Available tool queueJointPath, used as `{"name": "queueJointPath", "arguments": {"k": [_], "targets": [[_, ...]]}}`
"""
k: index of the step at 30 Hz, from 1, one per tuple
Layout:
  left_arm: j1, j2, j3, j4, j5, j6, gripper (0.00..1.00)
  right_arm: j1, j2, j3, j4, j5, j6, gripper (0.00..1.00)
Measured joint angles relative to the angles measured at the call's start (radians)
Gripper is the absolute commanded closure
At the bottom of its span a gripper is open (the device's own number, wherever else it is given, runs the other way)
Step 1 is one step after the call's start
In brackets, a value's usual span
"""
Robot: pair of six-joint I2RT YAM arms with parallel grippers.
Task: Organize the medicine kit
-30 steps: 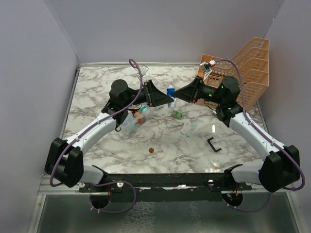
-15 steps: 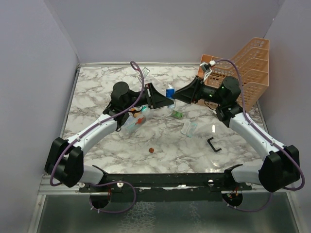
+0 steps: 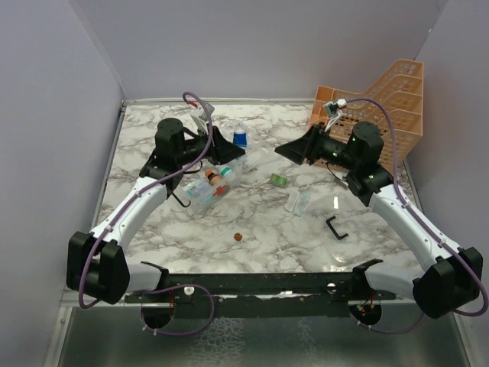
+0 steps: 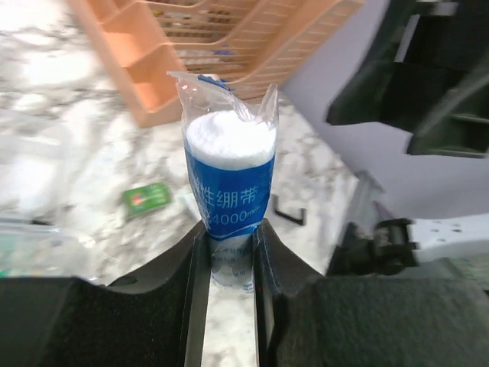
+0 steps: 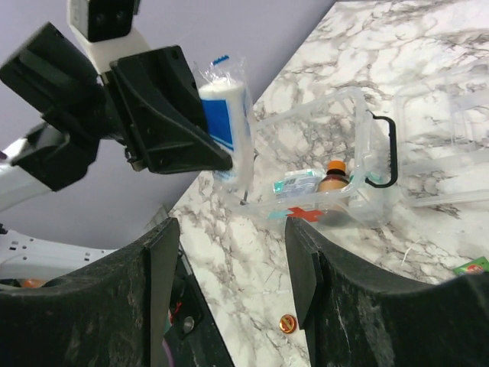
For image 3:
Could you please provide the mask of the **white blue small bottle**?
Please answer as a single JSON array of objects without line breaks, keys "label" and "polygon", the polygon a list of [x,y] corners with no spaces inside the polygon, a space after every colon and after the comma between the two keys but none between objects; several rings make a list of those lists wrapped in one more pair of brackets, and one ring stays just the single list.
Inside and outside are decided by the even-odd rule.
[{"label": "white blue small bottle", "polygon": [[233,130],[232,143],[240,148],[248,147],[248,133],[245,128],[237,124]]}]

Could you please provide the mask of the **brown orange-cap medicine bottle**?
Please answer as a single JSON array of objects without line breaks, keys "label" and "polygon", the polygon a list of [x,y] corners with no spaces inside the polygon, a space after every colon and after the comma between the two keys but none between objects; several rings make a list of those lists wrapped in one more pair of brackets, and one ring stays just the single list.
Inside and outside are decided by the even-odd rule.
[{"label": "brown orange-cap medicine bottle", "polygon": [[222,177],[212,170],[206,170],[205,175],[211,186],[217,185],[218,182],[222,180]]}]

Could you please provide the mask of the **clear plastic medicine box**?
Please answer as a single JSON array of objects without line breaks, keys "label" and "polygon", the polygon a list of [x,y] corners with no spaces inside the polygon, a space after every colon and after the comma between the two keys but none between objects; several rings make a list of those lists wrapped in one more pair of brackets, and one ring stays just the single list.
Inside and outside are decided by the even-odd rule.
[{"label": "clear plastic medicine box", "polygon": [[204,212],[228,196],[241,184],[248,156],[245,154],[227,164],[204,163],[196,177],[183,187],[183,194],[193,212]]}]

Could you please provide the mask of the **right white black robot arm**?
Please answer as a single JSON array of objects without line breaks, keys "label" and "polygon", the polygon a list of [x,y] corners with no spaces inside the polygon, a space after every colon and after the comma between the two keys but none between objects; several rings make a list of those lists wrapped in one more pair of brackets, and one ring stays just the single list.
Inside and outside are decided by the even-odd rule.
[{"label": "right white black robot arm", "polygon": [[414,300],[428,317],[437,319],[482,298],[475,316],[488,309],[488,294],[481,283],[483,258],[476,248],[463,249],[443,235],[407,198],[395,177],[379,162],[384,147],[379,128],[359,122],[347,142],[330,136],[322,124],[313,125],[297,140],[275,148],[295,164],[324,160],[347,170],[348,189],[381,216],[410,248],[421,273],[371,260],[354,269],[352,293],[368,299],[377,291]]}]

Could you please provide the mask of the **white blue gauze packet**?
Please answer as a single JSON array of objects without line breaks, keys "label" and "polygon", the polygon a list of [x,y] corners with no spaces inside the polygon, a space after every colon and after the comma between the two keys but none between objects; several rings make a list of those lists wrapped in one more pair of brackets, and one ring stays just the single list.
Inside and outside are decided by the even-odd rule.
[{"label": "white blue gauze packet", "polygon": [[189,196],[202,196],[209,189],[205,180],[196,180],[185,186],[184,190]]}]

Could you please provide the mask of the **green small packet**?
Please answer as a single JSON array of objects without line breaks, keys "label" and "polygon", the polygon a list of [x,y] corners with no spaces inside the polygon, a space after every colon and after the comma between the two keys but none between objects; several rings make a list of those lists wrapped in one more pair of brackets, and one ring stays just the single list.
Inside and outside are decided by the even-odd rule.
[{"label": "green small packet", "polygon": [[288,180],[285,177],[280,176],[278,174],[271,174],[269,183],[277,187],[286,187]]}]

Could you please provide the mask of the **small clear teal packet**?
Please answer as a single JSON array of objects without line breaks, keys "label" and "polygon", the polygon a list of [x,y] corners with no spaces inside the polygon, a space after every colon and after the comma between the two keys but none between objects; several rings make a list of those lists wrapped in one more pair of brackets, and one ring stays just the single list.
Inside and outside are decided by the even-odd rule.
[{"label": "small clear teal packet", "polygon": [[290,193],[287,202],[284,205],[284,209],[287,212],[292,213],[294,216],[301,217],[306,210],[309,200],[309,194],[293,191]]}]

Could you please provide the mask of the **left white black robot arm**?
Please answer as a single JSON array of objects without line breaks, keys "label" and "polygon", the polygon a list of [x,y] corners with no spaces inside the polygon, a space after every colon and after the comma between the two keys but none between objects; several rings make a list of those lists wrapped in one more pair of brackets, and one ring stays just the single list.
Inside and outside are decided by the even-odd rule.
[{"label": "left white black robot arm", "polygon": [[116,210],[89,232],[76,232],[68,244],[66,285],[79,297],[116,304],[125,294],[142,291],[149,300],[163,300],[169,291],[165,270],[149,262],[128,264],[125,253],[135,234],[155,209],[173,195],[185,172],[206,159],[227,164],[245,150],[209,125],[195,134],[179,119],[157,125],[155,146],[131,192]]}]

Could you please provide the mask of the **white green-label medicine bottle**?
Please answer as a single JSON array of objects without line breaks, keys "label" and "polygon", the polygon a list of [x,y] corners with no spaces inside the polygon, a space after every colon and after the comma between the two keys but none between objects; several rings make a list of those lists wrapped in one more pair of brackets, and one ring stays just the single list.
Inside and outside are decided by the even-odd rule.
[{"label": "white green-label medicine bottle", "polygon": [[228,165],[220,165],[217,166],[219,174],[222,177],[232,177],[234,174],[234,171],[228,166]]}]

